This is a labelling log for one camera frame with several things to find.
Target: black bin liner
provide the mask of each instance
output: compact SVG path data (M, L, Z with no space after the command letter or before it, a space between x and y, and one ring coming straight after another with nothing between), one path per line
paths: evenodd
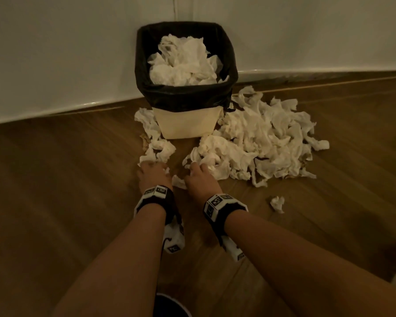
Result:
M176 37L204 38L204 44L212 55L217 55L223 63L219 75L224 80L214 85L173 87L154 85L149 77L151 65L149 56L159 52L158 44L165 35ZM135 56L136 85L149 104L171 112L191 111L223 106L231 101L232 87L238 81L235 53L226 32L216 23L207 22L160 22L141 27L136 37Z

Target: person's left arm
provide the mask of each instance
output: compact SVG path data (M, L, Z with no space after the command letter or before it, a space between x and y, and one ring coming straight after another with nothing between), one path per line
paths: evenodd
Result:
M142 193L156 185L173 190L164 167L141 164ZM53 316L152 316L165 218L162 206L143 206L69 288Z

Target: wristband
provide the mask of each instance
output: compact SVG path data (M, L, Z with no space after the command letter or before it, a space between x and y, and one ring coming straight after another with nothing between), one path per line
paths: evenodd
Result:
M151 203L160 205L166 212L163 249L169 254L183 249L185 247L183 222L174 201L173 191L166 186L147 189L136 205L133 216L135 217L143 206Z
M232 256L233 260L239 261L245 255L224 230L227 216L235 210L248 211L248 207L228 194L216 194L206 201L203 212L213 228L220 246Z

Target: trash bin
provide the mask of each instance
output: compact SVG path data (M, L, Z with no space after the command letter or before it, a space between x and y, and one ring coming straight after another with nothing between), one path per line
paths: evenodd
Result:
M214 85L173 87L154 85L149 77L149 56L158 52L165 35L204 38L211 55L223 63L219 75L224 80ZM137 32L135 57L136 85L151 105L166 139L194 138L211 134L223 108L231 101L232 87L238 81L235 53L226 32L216 23L160 22L141 27Z

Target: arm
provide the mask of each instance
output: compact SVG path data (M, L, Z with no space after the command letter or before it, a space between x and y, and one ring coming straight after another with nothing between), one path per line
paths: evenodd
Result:
M141 164L140 190L173 189L163 164ZM54 317L152 316L166 213L145 205L60 300Z
M222 193L206 165L191 164L185 183L200 205ZM224 228L298 315L396 316L394 287L286 229L243 210Z

